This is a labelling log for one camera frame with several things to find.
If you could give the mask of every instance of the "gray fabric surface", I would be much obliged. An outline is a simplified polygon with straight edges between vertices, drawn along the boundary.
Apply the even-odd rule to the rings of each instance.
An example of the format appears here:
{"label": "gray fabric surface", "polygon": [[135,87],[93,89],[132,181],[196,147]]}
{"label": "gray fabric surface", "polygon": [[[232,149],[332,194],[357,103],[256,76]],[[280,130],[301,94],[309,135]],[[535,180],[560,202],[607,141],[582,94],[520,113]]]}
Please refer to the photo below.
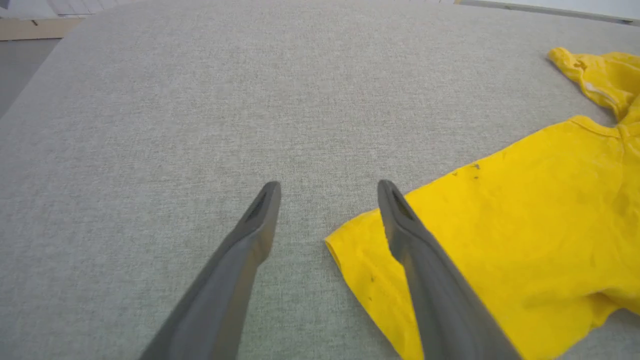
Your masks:
{"label": "gray fabric surface", "polygon": [[[136,3],[84,21],[0,120],[3,359],[135,359],[266,181],[241,359],[393,359],[324,238],[547,125],[608,111],[547,60],[640,29],[375,0]],[[640,354],[637,318],[569,357]]]}

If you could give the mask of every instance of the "yellow t-shirt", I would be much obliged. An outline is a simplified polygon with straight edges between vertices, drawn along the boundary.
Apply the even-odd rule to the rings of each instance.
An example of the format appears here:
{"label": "yellow t-shirt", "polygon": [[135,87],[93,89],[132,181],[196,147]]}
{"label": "yellow t-shirt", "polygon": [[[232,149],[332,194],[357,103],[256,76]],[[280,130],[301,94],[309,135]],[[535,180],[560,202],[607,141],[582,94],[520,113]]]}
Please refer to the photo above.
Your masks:
{"label": "yellow t-shirt", "polygon": [[[557,48],[549,58],[618,125],[573,117],[406,196],[527,359],[559,356],[620,307],[640,314],[640,57]],[[398,353],[422,359],[380,211],[326,244]]]}

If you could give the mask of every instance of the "floor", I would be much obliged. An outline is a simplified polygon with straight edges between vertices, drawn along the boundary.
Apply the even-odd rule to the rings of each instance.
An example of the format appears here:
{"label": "floor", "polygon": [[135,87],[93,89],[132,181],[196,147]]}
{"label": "floor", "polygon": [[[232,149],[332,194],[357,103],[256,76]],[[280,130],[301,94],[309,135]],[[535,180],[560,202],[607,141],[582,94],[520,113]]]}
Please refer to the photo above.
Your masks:
{"label": "floor", "polygon": [[59,39],[0,42],[0,117],[9,110]]}

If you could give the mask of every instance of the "white wall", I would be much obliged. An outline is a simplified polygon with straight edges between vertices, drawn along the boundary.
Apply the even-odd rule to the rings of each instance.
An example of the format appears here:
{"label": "white wall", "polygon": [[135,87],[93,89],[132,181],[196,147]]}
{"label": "white wall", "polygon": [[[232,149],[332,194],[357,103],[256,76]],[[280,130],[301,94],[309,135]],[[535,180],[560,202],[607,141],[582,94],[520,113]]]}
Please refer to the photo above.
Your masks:
{"label": "white wall", "polygon": [[563,10],[619,20],[640,20],[640,0],[477,0],[477,2]]}
{"label": "white wall", "polygon": [[0,17],[45,19],[58,17],[47,0],[10,0],[9,10],[0,8]]}

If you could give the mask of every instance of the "yellow fabric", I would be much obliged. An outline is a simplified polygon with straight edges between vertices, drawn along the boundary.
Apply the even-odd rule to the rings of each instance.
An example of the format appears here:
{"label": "yellow fabric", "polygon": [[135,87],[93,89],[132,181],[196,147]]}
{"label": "yellow fabric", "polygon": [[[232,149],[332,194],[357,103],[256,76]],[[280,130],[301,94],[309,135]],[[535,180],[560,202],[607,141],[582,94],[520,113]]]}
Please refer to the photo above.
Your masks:
{"label": "yellow fabric", "polygon": [[[527,359],[562,354],[620,307],[640,313],[640,58],[562,48],[549,58],[618,125],[573,117],[406,196]],[[326,244],[398,353],[422,359],[380,211]]]}

